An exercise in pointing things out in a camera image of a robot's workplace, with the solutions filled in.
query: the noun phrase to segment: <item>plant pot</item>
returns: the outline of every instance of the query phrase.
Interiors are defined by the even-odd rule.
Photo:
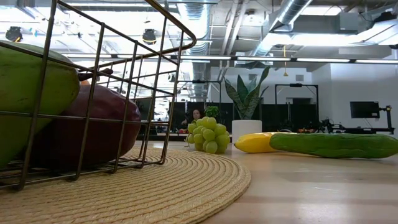
[[[237,120],[232,121],[232,143],[245,134],[261,133],[262,121],[257,120]]]

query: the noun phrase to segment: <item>woman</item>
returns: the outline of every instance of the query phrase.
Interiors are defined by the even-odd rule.
[[[187,125],[188,123],[196,122],[196,121],[197,121],[198,119],[200,119],[201,117],[202,117],[202,116],[201,116],[200,110],[195,109],[195,110],[192,111],[191,117],[190,117],[190,118],[185,117],[185,120],[182,121],[181,124],[182,124],[182,125]]]

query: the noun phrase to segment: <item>grape bunch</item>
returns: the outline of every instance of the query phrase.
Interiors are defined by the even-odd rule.
[[[197,151],[212,154],[223,154],[229,144],[229,132],[222,124],[217,124],[215,118],[204,117],[196,124],[188,125],[187,142],[195,144]]]

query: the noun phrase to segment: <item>wire basket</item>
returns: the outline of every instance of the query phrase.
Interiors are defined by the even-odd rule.
[[[118,169],[126,169],[126,168],[131,168],[131,167],[140,169],[146,165],[151,165],[151,164],[162,165],[162,164],[164,164],[165,159],[166,159],[167,146],[169,143],[170,129],[171,129],[171,124],[172,124],[172,116],[169,116],[169,120],[165,121],[165,122],[153,122],[151,120],[151,117],[153,116],[154,109],[155,109],[155,99],[158,98],[158,96],[156,96],[156,93],[161,92],[161,93],[167,95],[168,97],[172,98],[172,101],[171,101],[172,103],[171,103],[171,107],[170,107],[170,114],[172,114],[173,110],[174,110],[175,97],[177,95],[178,73],[179,73],[179,68],[180,68],[182,51],[193,47],[196,44],[197,40],[196,40],[195,35],[193,35],[193,33],[189,29],[187,29],[179,20],[177,20],[174,16],[172,16],[168,11],[166,11],[157,2],[155,2],[154,0],[146,0],[146,2],[149,3],[154,9],[156,9],[158,12],[160,12],[164,16],[163,32],[162,32],[162,38],[161,38],[161,42],[160,42],[160,50],[158,52],[148,48],[147,46],[139,43],[137,40],[130,38],[129,36],[123,34],[122,32],[120,32],[116,29],[113,29],[112,27],[106,25],[104,22],[98,21],[95,18],[93,18],[93,17],[79,11],[78,9],[75,9],[74,7],[64,3],[63,1],[59,1],[59,0],[52,0],[52,4],[51,4],[51,8],[50,8],[50,18],[49,18],[49,24],[47,27],[47,34],[46,34],[46,40],[45,40],[43,54],[38,54],[38,53],[30,51],[30,50],[22,49],[22,48],[14,46],[14,45],[9,45],[9,44],[5,44],[4,42],[0,42],[1,47],[9,48],[12,50],[16,50],[18,52],[22,52],[25,54],[29,54],[29,55],[33,55],[33,56],[42,58],[42,63],[41,63],[41,67],[40,67],[40,80],[39,80],[40,85],[39,85],[37,94],[35,95],[35,105],[34,105],[33,112],[32,113],[16,113],[16,112],[10,112],[10,111],[0,111],[0,116],[25,116],[25,117],[32,118],[31,124],[30,124],[30,129],[29,129],[29,140],[27,142],[24,160],[23,161],[12,161],[11,163],[8,164],[8,166],[5,169],[0,169],[0,189],[13,188],[16,190],[22,190],[26,185],[38,184],[38,183],[48,182],[48,181],[52,181],[52,180],[59,180],[59,179],[78,180],[79,176],[81,176],[81,175],[94,174],[94,173],[99,173],[99,172],[115,173]],[[94,67],[86,68],[83,66],[75,65],[73,63],[67,63],[67,62],[63,62],[61,60],[57,60],[57,59],[49,57],[52,29],[53,29],[53,25],[54,25],[54,17],[55,17],[56,8],[58,5],[61,5],[61,6],[67,8],[67,9],[81,15],[82,17],[85,17],[85,18],[89,19],[90,21],[101,26],[101,29],[99,32],[98,46],[96,49],[96,57],[95,57]],[[182,33],[181,33],[181,37],[180,37],[179,47],[174,47],[172,49],[164,50],[163,46],[164,46],[164,39],[165,39],[165,33],[166,33],[165,29],[166,29],[167,20],[169,20],[174,25],[179,27],[181,29]],[[117,34],[121,37],[124,37],[125,39],[134,43],[134,51],[130,58],[117,60],[117,61],[113,61],[110,63],[104,63],[104,64],[100,65],[101,47],[102,47],[102,43],[103,43],[104,31],[106,29],[110,30],[110,31],[114,32],[115,34]],[[191,40],[192,40],[191,44],[183,45],[184,34],[187,34],[189,36],[189,38],[191,38]],[[142,47],[142,48],[150,51],[151,53],[145,54],[145,55],[137,55],[138,47]],[[178,52],[176,61],[170,59],[170,57],[165,56],[165,54],[174,53],[174,52]],[[150,58],[150,57],[157,57],[156,73],[151,74],[151,75],[141,75],[140,72],[141,72],[142,62],[144,61],[145,58]],[[173,71],[169,71],[169,72],[159,72],[162,59],[173,63],[176,66],[176,69]],[[133,71],[135,69],[134,64],[137,60],[140,60],[139,74],[137,77],[133,77],[132,75],[133,75]],[[88,98],[88,102],[87,102],[86,116],[84,116],[84,117],[61,116],[61,115],[50,115],[50,114],[40,114],[39,113],[42,92],[43,92],[43,88],[44,88],[45,72],[46,72],[46,67],[47,67],[48,61],[53,61],[56,63],[61,63],[63,65],[69,66],[69,67],[77,68],[79,70],[79,72],[92,73],[93,77],[92,77],[92,82],[91,82],[91,86],[90,86],[90,94],[89,94],[89,98]],[[121,78],[121,77],[109,75],[107,73],[100,71],[100,68],[109,67],[109,66],[112,67],[113,65],[122,64],[122,63],[124,63],[124,68],[126,71],[126,66],[127,66],[128,62],[131,62],[131,69],[130,69],[128,78],[124,78],[124,77]],[[175,72],[175,74],[176,74],[173,92],[167,92],[167,91],[158,89],[157,82],[158,82],[159,75],[170,73],[170,72]],[[99,118],[91,118],[90,117],[91,105],[93,103],[93,94],[94,94],[94,89],[95,89],[95,85],[96,85],[96,78],[99,75],[108,77],[107,87],[109,85],[110,79],[120,81],[120,82],[122,82],[122,85],[124,82],[128,83],[126,99],[124,102],[125,107],[124,107],[123,119],[115,120],[115,119],[99,119]],[[139,83],[140,78],[148,77],[148,76],[155,77],[153,86],[147,86],[147,85]],[[136,87],[133,98],[130,97],[130,92],[131,92],[132,86]],[[147,121],[127,121],[126,120],[127,103],[129,100],[136,99],[137,87],[152,90],[152,96],[148,97],[148,98],[150,98],[150,110],[149,110],[149,115],[147,117]],[[78,166],[76,168],[76,171],[68,172],[68,173],[59,173],[57,170],[34,169],[35,167],[31,167],[29,165],[30,153],[32,150],[32,145],[33,145],[34,136],[35,136],[34,131],[36,128],[38,118],[70,119],[70,120],[74,119],[74,120],[81,120],[81,121],[85,122],[85,127],[84,127],[84,132],[83,132],[83,140],[82,140],[81,149],[80,149],[80,157],[79,157]],[[86,143],[89,121],[121,123],[121,134],[120,134],[120,140],[119,140],[119,147],[118,147],[118,150],[114,152],[115,160],[113,162],[106,163],[107,166],[104,169],[85,170],[82,168],[83,154],[85,151],[85,143]],[[129,123],[139,123],[139,124],[141,124],[141,126],[145,126],[145,135],[144,135],[144,139],[141,144],[139,156],[135,157],[133,159],[121,159],[120,151],[121,151],[121,143],[123,140],[124,128],[125,128],[125,125],[129,124]],[[167,132],[166,132],[165,142],[164,142],[164,146],[162,149],[162,154],[161,154],[160,159],[158,161],[149,162],[149,161],[146,161],[146,152],[147,152],[147,146],[148,146],[148,141],[149,141],[149,131],[150,131],[151,126],[166,126]],[[131,161],[134,161],[134,163],[126,165],[126,162],[131,162]]]

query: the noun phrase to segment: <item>monitor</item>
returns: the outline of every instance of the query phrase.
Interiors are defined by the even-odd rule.
[[[379,103],[369,102],[350,102],[351,118],[380,118]]]

